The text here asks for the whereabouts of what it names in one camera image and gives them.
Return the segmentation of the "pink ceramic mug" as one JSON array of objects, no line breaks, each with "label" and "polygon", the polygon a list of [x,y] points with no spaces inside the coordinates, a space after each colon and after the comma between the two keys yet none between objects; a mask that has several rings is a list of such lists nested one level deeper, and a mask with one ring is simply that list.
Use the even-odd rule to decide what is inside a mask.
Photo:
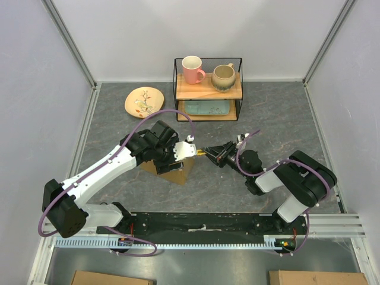
[{"label": "pink ceramic mug", "polygon": [[185,81],[190,84],[198,84],[205,79],[205,72],[202,70],[201,58],[191,55],[182,60],[182,70]]}]

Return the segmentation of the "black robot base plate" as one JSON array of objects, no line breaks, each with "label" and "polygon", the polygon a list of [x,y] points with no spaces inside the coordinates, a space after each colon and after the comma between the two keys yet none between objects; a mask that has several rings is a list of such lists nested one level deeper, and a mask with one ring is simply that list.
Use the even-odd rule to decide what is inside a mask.
[{"label": "black robot base plate", "polygon": [[299,216],[284,224],[274,214],[136,212],[115,230],[150,242],[258,242],[265,236],[300,236],[308,229]]}]

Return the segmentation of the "yellow utility knife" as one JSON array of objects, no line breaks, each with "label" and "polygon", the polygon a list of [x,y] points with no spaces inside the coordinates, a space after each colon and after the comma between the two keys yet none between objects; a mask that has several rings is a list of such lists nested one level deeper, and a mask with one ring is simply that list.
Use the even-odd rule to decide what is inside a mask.
[{"label": "yellow utility knife", "polygon": [[206,155],[206,152],[202,149],[198,149],[197,150],[197,156],[205,156]]}]

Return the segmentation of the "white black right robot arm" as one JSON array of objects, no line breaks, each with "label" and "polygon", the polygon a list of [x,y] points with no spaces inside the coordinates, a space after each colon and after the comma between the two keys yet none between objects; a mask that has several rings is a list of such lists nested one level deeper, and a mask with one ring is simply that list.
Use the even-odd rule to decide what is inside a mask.
[{"label": "white black right robot arm", "polygon": [[337,177],[330,169],[300,150],[267,170],[256,151],[240,151],[232,141],[202,151],[216,166],[229,166],[241,174],[254,195],[264,195],[281,186],[289,190],[290,196],[275,210],[271,223],[281,234],[287,233],[301,214],[326,198],[337,184]]}]

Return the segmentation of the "aluminium frame rail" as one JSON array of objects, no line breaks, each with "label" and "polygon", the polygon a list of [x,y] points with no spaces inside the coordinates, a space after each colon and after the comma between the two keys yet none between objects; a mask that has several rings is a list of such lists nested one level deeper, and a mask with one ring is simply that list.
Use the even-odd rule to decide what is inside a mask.
[{"label": "aluminium frame rail", "polygon": [[73,56],[75,62],[77,63],[83,75],[85,76],[87,82],[89,83],[91,88],[94,90],[97,87],[96,80],[94,79],[93,75],[90,72],[90,69],[85,63],[85,60],[83,56],[81,55],[77,45],[75,44],[74,39],[72,38],[71,33],[69,32],[68,27],[65,24],[64,19],[60,15],[54,1],[41,0],[41,2],[46,8],[46,11],[50,15],[54,25],[59,31],[63,41],[65,42],[66,46],[71,52],[71,55]]}]

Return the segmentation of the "teal rectangular ceramic tray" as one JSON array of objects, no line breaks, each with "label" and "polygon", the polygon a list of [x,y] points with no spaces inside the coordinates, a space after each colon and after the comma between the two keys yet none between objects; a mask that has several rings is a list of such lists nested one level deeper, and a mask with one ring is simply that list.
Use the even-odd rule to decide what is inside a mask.
[{"label": "teal rectangular ceramic tray", "polygon": [[227,115],[230,112],[228,100],[185,101],[184,107],[189,115]]}]

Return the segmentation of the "cardboard box bottom right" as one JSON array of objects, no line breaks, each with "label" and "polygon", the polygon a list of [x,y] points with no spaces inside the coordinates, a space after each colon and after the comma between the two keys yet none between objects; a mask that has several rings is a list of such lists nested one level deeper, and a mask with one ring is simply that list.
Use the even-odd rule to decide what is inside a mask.
[{"label": "cardboard box bottom right", "polygon": [[368,285],[363,273],[339,273],[321,271],[270,271],[270,284],[279,285]]}]

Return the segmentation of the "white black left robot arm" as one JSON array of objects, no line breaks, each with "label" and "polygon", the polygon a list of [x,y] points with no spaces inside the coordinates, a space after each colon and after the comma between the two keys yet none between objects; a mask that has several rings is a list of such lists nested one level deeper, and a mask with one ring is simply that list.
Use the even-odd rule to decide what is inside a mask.
[{"label": "white black left robot arm", "polygon": [[87,226],[109,226],[116,233],[130,227],[128,212],[118,203],[90,207],[89,199],[121,174],[153,161],[168,170],[175,163],[178,133],[163,121],[151,129],[128,134],[113,150],[86,170],[63,182],[52,179],[44,186],[42,211],[63,238]]}]

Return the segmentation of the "brown cardboard express box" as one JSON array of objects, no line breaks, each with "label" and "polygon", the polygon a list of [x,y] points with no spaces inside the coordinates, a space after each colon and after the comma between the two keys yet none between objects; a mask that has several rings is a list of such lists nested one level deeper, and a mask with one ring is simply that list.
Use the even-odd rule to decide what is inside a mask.
[{"label": "brown cardboard express box", "polygon": [[148,173],[151,173],[155,176],[158,176],[164,180],[167,180],[169,182],[173,182],[175,184],[184,186],[186,184],[187,178],[194,166],[195,159],[194,158],[187,158],[185,159],[183,163],[183,167],[178,170],[173,170],[168,173],[164,173],[161,175],[157,174],[156,167],[154,166],[154,163],[152,161],[144,162],[140,165],[140,168],[142,170],[145,170]]}]

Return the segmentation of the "cardboard box bottom left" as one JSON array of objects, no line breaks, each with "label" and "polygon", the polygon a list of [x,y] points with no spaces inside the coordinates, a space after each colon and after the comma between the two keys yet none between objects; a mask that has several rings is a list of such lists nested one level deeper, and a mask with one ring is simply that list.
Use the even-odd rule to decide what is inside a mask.
[{"label": "cardboard box bottom left", "polygon": [[93,273],[89,271],[76,271],[71,285],[152,285],[153,280],[123,277],[118,275]]}]

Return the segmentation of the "beige stoneware mug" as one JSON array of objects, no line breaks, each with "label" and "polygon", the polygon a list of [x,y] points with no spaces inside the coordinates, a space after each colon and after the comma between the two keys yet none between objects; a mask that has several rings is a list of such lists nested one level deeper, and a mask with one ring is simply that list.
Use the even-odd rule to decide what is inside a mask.
[{"label": "beige stoneware mug", "polygon": [[236,73],[232,63],[215,67],[211,83],[219,92],[228,92],[236,82]]}]

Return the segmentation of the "beige plate with bird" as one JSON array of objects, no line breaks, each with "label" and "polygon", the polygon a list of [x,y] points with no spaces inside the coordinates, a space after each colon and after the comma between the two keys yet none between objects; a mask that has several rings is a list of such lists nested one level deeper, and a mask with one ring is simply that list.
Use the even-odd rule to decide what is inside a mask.
[{"label": "beige plate with bird", "polygon": [[152,87],[139,87],[126,97],[125,111],[133,117],[143,119],[159,111],[164,105],[163,93]]}]

